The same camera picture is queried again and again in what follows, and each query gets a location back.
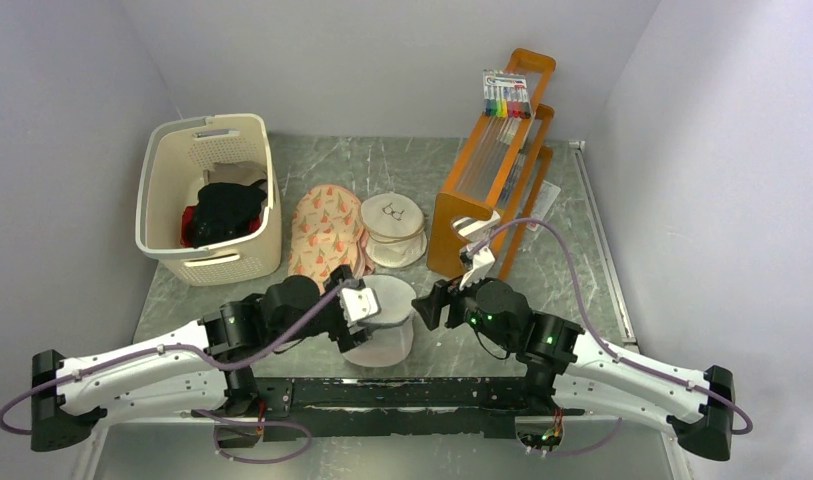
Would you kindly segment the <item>white mesh laundry bag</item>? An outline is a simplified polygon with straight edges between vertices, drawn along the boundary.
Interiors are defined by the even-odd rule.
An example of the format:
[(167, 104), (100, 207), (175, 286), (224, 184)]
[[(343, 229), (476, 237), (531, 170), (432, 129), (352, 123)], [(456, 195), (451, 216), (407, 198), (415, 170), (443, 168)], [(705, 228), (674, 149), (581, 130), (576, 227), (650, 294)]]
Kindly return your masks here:
[(374, 291), (381, 312), (365, 322), (365, 332), (370, 333), (370, 339), (342, 356), (361, 367), (391, 367), (405, 360), (411, 352), (413, 321), (417, 318), (411, 302), (417, 294), (409, 283), (391, 275), (368, 275), (364, 281)]

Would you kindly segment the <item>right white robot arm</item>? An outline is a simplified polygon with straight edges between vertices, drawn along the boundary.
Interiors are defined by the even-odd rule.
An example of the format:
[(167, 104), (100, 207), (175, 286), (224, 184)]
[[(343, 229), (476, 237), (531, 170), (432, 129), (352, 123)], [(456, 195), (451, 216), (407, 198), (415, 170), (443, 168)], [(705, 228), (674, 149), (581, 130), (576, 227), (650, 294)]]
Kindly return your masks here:
[(734, 381), (723, 367), (677, 367), (596, 339), (576, 322), (532, 309), (499, 279), (468, 287), (440, 280), (412, 305), (428, 329), (466, 325), (523, 364), (521, 398), (532, 413), (588, 410), (670, 433), (707, 460), (731, 457)]

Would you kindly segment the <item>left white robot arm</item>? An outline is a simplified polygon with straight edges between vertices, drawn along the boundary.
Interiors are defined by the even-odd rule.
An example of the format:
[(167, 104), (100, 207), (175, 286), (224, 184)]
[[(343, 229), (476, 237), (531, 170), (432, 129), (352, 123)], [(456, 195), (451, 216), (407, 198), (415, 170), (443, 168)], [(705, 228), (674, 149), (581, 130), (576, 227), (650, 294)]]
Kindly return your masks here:
[(32, 359), (31, 448), (68, 448), (97, 427), (174, 411), (246, 415), (259, 400), (253, 363), (318, 335), (349, 351), (367, 341), (364, 323), (380, 312), (376, 292), (342, 266), (323, 287), (289, 276), (128, 347), (70, 358), (41, 352)]

